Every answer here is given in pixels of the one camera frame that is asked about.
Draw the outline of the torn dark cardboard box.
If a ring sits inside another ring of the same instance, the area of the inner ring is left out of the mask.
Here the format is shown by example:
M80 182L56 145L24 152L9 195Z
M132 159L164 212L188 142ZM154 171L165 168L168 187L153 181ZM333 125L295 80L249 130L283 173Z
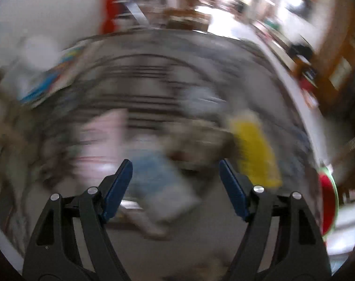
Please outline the torn dark cardboard box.
M189 171L213 166L225 156L232 141L229 130L202 119L166 122L160 137L164 154Z

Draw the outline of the wooden chair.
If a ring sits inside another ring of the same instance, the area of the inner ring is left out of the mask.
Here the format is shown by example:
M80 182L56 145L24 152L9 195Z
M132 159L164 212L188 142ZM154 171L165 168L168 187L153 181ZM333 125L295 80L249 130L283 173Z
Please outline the wooden chair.
M167 5L163 11L165 27L172 30L197 30L207 32L212 20L210 14L197 10L205 2L214 7L217 0L177 0L177 6Z

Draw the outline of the yellow iced tea carton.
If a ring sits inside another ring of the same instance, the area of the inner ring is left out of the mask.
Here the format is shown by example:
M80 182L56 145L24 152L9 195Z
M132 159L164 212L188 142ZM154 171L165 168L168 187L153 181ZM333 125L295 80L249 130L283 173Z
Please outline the yellow iced tea carton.
M244 110L232 117L229 129L238 149L237 166L252 184L270 189L282 186L276 156L256 113Z

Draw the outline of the black bag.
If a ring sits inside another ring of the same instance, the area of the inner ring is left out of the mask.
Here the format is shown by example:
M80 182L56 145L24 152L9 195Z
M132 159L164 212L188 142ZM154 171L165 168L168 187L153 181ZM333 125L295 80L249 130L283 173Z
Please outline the black bag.
M292 59L294 59L296 56L302 56L310 61L313 56L313 49L311 49L310 46L304 44L291 44L287 50L287 54Z

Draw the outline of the blue white wrapper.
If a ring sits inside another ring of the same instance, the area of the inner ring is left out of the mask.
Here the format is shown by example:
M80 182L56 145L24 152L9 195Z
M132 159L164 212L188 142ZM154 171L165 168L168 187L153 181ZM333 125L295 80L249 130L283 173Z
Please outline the blue white wrapper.
M158 150L130 150L133 175L121 212L146 236L163 239L169 224L200 204L193 187Z

